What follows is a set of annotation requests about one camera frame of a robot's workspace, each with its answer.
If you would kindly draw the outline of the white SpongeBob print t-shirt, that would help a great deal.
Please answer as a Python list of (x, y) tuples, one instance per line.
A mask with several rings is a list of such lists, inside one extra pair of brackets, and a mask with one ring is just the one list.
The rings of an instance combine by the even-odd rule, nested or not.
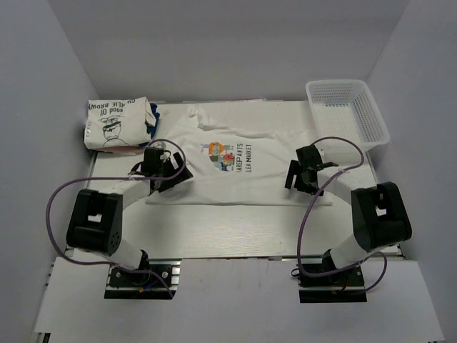
[(253, 131), (228, 126), (198, 107), (167, 132), (186, 155), (192, 178), (146, 199), (149, 205), (259, 205), (305, 207), (311, 195), (285, 187), (296, 149), (308, 130)]

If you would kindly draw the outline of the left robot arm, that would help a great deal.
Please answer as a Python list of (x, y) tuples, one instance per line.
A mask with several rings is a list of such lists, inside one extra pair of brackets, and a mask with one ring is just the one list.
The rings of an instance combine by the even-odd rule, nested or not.
[(172, 154), (158, 147), (146, 148), (144, 159), (125, 179), (103, 190), (83, 189), (78, 193), (66, 233), (67, 245), (125, 269), (136, 285), (147, 283), (151, 276), (148, 254), (122, 237), (124, 210), (192, 177), (181, 151)]

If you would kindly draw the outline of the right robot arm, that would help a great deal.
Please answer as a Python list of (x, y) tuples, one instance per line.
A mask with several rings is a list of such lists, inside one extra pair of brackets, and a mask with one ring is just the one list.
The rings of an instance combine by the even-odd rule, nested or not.
[[(297, 267), (301, 276), (323, 277), (329, 284), (340, 284), (347, 278), (349, 270), (386, 247), (412, 237), (412, 226), (398, 186), (393, 182), (363, 184), (352, 175), (351, 172), (364, 163), (364, 156), (358, 164), (345, 168), (334, 162), (325, 162), (315, 144), (297, 149), (296, 156), (297, 159), (289, 165), (285, 187), (311, 195), (299, 227), (296, 246)], [(301, 260), (302, 239), (311, 211), (325, 192), (350, 206), (353, 233), (324, 253), (318, 272), (310, 272)]]

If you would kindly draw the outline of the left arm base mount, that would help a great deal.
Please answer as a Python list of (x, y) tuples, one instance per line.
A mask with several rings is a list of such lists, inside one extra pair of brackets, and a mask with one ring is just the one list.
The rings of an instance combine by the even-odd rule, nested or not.
[(179, 285), (181, 260), (150, 259), (141, 268), (153, 274), (135, 274), (110, 268), (104, 298), (122, 300), (172, 300)]

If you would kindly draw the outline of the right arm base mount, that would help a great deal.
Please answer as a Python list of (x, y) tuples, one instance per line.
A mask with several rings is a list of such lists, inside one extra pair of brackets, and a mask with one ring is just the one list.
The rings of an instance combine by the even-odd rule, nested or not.
[(366, 303), (366, 284), (360, 265), (337, 274), (324, 276), (327, 272), (323, 255), (302, 256), (291, 271), (298, 282), (301, 304), (349, 304)]

